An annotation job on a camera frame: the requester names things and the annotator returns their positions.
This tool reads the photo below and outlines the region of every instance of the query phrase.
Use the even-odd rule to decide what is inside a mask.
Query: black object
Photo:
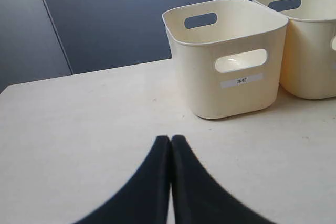
[[[176,224],[271,224],[221,187],[205,170],[184,136],[172,139]]]
[[[76,224],[166,224],[170,140],[158,136],[142,165],[104,205]]]

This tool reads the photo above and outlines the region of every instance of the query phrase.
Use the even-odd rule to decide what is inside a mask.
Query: cream plastic bin
[[[186,28],[213,14],[210,25]],[[288,19],[248,0],[213,0],[163,14],[191,110],[217,119],[270,106],[277,96]]]
[[[268,6],[279,0],[253,0]],[[280,83],[306,99],[336,96],[336,0],[301,0],[289,19]]]

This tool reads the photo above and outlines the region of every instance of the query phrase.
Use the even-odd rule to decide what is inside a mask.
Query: white table top
[[[280,89],[268,109],[203,120],[174,73],[162,60],[9,86],[0,94],[0,223],[78,220],[130,178],[161,134],[185,135],[216,180],[265,217],[336,222],[336,99]]]

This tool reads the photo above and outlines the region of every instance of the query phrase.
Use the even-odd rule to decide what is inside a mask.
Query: bin rim
[[[258,3],[259,5],[262,5],[262,6],[265,6],[269,9],[271,9],[270,7],[268,7],[267,5],[261,3],[260,1],[258,0],[252,0],[254,1],[255,3]],[[333,21],[336,21],[336,17],[335,18],[328,18],[328,19],[306,19],[306,18],[295,18],[295,17],[291,17],[291,16],[288,16],[286,14],[282,14],[280,12],[277,12],[281,15],[284,15],[286,16],[288,19],[290,20],[295,20],[295,21],[299,21],[299,22],[308,22],[308,23],[327,23],[327,22],[333,22]]]
[[[279,26],[275,29],[270,29],[268,31],[265,31],[265,32],[262,32],[262,33],[254,33],[254,34],[249,34],[249,35],[246,35],[246,36],[239,36],[239,37],[235,37],[235,38],[231,38],[231,39],[224,39],[224,40],[218,40],[218,41],[211,41],[211,42],[203,42],[203,43],[191,43],[191,42],[183,42],[183,41],[180,41],[178,39],[176,39],[173,34],[171,33],[166,21],[165,21],[165,18],[164,16],[174,10],[177,10],[177,9],[181,9],[181,8],[186,8],[186,7],[189,7],[189,6],[196,6],[196,5],[202,5],[204,3],[209,3],[209,2],[219,2],[219,1],[242,1],[242,2],[246,2],[250,5],[255,5],[255,6],[259,6],[261,7],[265,12],[269,12],[271,13],[272,15],[275,15],[275,16],[278,16],[282,19],[284,19],[284,21],[286,21],[282,26]],[[220,44],[220,43],[224,43],[224,42],[229,42],[229,41],[233,41],[233,40],[236,40],[236,39],[244,39],[244,38],[248,38],[248,37],[251,37],[251,36],[255,36],[255,35],[263,35],[263,34],[267,34],[267,33],[270,33],[272,31],[277,31],[277,30],[280,30],[284,27],[287,26],[288,22],[289,22],[289,19],[286,15],[283,15],[281,13],[278,13],[277,11],[271,9],[271,8],[268,8],[268,7],[265,7],[264,5],[260,5],[260,4],[257,4],[257,3],[254,3],[250,0],[210,0],[210,1],[204,1],[204,2],[200,2],[200,3],[196,3],[196,4],[190,4],[190,5],[184,5],[184,6],[180,6],[180,7],[175,7],[175,8],[172,8],[172,9],[169,9],[167,11],[165,11],[163,14],[162,14],[162,19],[163,19],[163,22],[164,22],[164,25],[166,27],[166,30],[167,32],[170,34],[170,36],[174,39],[175,42],[181,44],[181,45],[184,45],[184,46],[193,46],[193,47],[201,47],[201,46],[210,46],[210,45],[215,45],[215,44]]]

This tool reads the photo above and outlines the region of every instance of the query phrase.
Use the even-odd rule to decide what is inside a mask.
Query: handle cutout
[[[253,68],[264,64],[267,58],[267,51],[264,49],[223,56],[216,60],[215,69],[220,73],[228,73]]]
[[[332,50],[336,51],[336,37],[334,37],[331,41],[331,48]]]
[[[269,8],[282,12],[283,10],[297,9],[301,6],[302,0],[276,0],[268,4]]]
[[[187,29],[212,25],[217,22],[217,15],[215,13],[207,13],[198,16],[193,16],[186,18],[184,21],[184,26]]]

